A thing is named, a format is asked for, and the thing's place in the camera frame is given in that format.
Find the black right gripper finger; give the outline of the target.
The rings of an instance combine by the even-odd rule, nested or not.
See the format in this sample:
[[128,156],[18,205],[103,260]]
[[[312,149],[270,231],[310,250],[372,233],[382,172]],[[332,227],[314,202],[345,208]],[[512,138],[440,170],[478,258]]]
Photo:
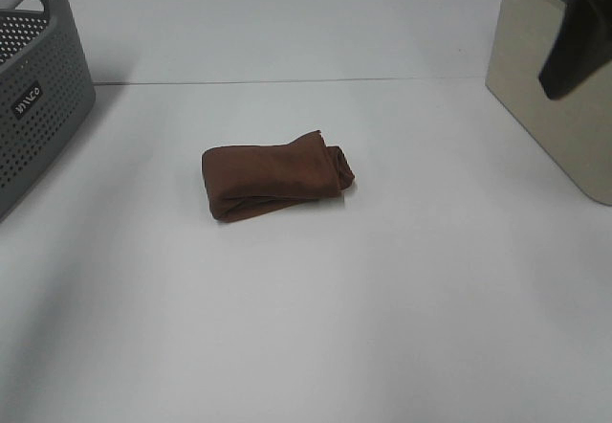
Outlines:
[[538,80],[549,100],[561,100],[610,61],[611,0],[570,0]]

